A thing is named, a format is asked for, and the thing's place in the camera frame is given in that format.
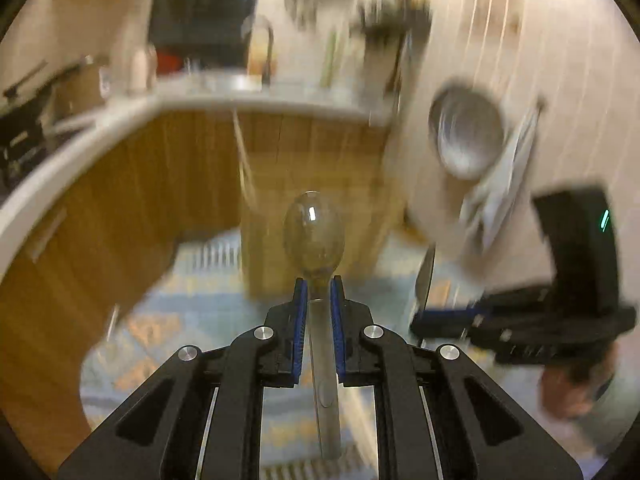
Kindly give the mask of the person's right hand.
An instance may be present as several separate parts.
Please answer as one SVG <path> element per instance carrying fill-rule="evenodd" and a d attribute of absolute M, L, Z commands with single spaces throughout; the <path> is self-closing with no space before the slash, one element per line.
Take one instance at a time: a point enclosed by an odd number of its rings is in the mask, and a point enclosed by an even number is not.
<path fill-rule="evenodd" d="M 591 367 L 588 377 L 578 382 L 566 366 L 547 366 L 539 379 L 539 404 L 552 419 L 571 420 L 589 413 L 597 393 L 614 376 L 618 343 L 610 345 L 602 361 Z"/>

